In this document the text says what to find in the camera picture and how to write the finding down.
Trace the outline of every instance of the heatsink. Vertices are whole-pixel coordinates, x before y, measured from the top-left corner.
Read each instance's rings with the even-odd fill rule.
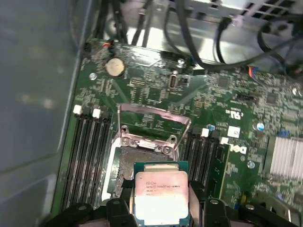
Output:
[[[264,172],[273,177],[303,181],[303,139],[271,137]]]

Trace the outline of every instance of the white sticker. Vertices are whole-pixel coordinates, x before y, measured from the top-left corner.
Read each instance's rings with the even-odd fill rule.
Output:
[[[233,152],[236,152],[236,153],[240,152],[241,154],[246,155],[247,147],[240,147],[238,145],[230,144],[229,151],[233,151]]]
[[[234,137],[234,138],[239,138],[240,137],[240,131],[241,131],[241,128],[239,128],[239,127],[229,126],[228,131],[227,131],[227,136]]]
[[[244,116],[243,113],[234,110],[225,110],[225,113],[229,114],[232,119],[241,120]]]

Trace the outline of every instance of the capacitor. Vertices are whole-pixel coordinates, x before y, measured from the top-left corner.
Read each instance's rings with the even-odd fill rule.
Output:
[[[207,125],[207,128],[208,128],[209,131],[214,131],[214,130],[216,130],[216,126],[214,126],[214,125],[212,125],[212,124],[208,124],[208,125]]]
[[[257,130],[258,131],[264,131],[264,129],[265,129],[265,126],[264,126],[264,124],[263,123],[257,123]]]
[[[105,69],[109,76],[113,78],[119,78],[124,74],[125,65],[120,58],[111,58],[105,64]]]

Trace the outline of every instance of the wire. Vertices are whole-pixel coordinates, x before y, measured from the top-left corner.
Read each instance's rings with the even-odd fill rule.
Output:
[[[182,31],[182,35],[183,35],[183,38],[185,40],[185,43],[186,43],[189,51],[193,55],[195,61],[202,68],[207,69],[207,70],[228,70],[228,69],[233,69],[233,68],[241,67],[241,66],[244,66],[244,65],[248,65],[248,64],[253,63],[255,61],[258,61],[262,58],[268,57],[268,56],[274,54],[276,52],[276,50],[281,49],[285,46],[291,45],[293,43],[296,43],[299,39],[302,38],[300,36],[300,37],[295,37],[295,38],[292,38],[290,40],[287,40],[287,41],[281,43],[280,45],[276,46],[271,51],[268,51],[268,52],[265,52],[263,54],[257,55],[255,57],[250,58],[250,59],[245,60],[245,61],[240,61],[240,62],[233,63],[233,64],[222,64],[222,65],[207,64],[207,63],[202,62],[202,60],[200,59],[199,54],[197,53],[197,50],[196,50],[195,45],[193,43],[192,37],[190,35],[188,24],[187,24],[187,21],[186,21],[186,16],[185,16],[184,1],[183,0],[175,0],[175,4],[176,4],[178,20],[179,20],[179,23],[180,23],[180,26],[181,26],[181,31]]]
[[[219,59],[219,62],[220,63],[226,63],[223,59],[223,56],[221,54],[221,47],[220,47],[220,40],[221,40],[221,36],[222,36],[222,33],[225,29],[227,29],[228,25],[232,22],[232,19],[229,18],[229,17],[224,17],[219,26],[218,26],[218,29],[217,29],[217,35],[216,35],[216,41],[214,42],[215,44],[215,47],[216,47],[216,53],[217,53],[217,56],[218,56],[218,59]]]
[[[116,24],[116,35],[118,41],[127,44],[127,28],[120,7],[120,0],[111,0]]]
[[[84,56],[90,56],[90,53],[85,51],[83,46],[81,45],[79,39],[77,38],[77,32],[75,28],[75,10],[77,7],[79,0],[72,0],[71,8],[69,12],[69,23],[70,23],[70,34],[74,45],[76,46],[77,50],[81,52]]]
[[[139,14],[139,19],[137,23],[137,30],[134,34],[132,45],[137,45],[140,34],[143,30],[144,22],[145,22],[145,10],[149,7],[149,5],[152,3],[152,0],[147,0],[145,4],[143,5],[142,9],[144,10],[144,13]]]
[[[108,0],[101,0],[96,29],[93,33],[93,37],[97,37],[99,39],[104,38],[104,29],[106,25],[107,15],[108,15]]]
[[[270,85],[270,84],[266,84],[261,80],[258,80],[258,78],[256,77],[256,73],[258,72],[258,68],[254,67],[254,66],[249,66],[249,72],[248,75],[251,79],[253,79],[257,84],[263,86],[263,87],[270,87],[270,88],[285,88],[285,84],[283,85]]]
[[[147,47],[147,43],[148,43],[148,40],[150,37],[151,26],[152,26],[152,17],[153,17],[153,13],[154,13],[153,5],[150,6],[148,11],[149,11],[149,13],[148,13],[148,18],[147,18],[146,25],[145,25],[142,47]]]
[[[265,42],[265,40],[263,38],[263,32],[267,27],[269,27],[270,24],[272,24],[273,22],[277,22],[277,21],[289,21],[289,20],[296,21],[296,20],[301,19],[301,17],[302,17],[302,15],[287,15],[287,16],[274,18],[274,19],[268,21],[266,24],[264,24],[258,31],[258,35],[257,35],[257,41],[258,41],[258,44],[259,44],[259,47],[261,48],[261,50],[263,52],[271,51],[271,48],[268,46],[268,44]],[[284,59],[277,52],[273,53],[271,55],[271,57],[275,58],[282,66],[286,65],[286,62],[285,62],[286,58]]]
[[[174,44],[174,42],[172,41],[172,39],[170,38],[169,33],[168,33],[167,25],[168,25],[168,23],[169,23],[169,14],[170,14],[171,10],[172,10],[172,8],[168,7],[167,10],[166,10],[166,13],[165,13],[164,27],[163,27],[164,36],[165,36],[165,39],[166,39],[167,43],[170,45],[170,47],[171,47],[172,49],[174,49],[177,53],[186,56],[186,55],[188,55],[188,54],[186,54],[186,53],[184,53],[183,51],[181,51],[181,50]]]
[[[286,52],[286,55],[285,55],[285,61],[282,63],[283,73],[286,76],[288,76],[288,73],[287,73],[287,59],[289,58],[290,53],[294,49],[294,46],[295,46],[295,44],[290,45],[290,47],[289,47],[289,49],[288,49],[288,51]]]

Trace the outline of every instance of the integrated circuit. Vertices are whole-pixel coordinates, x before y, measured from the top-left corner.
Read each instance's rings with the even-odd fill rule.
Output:
[[[269,93],[267,95],[267,99],[266,99],[266,103],[267,104],[271,104],[271,105],[274,105],[276,104],[276,101],[277,101],[277,95],[274,94],[274,93]]]
[[[228,77],[220,76],[218,78],[218,87],[227,88],[229,84],[229,80],[230,79]]]
[[[296,192],[294,194],[294,203],[303,205],[303,192]]]

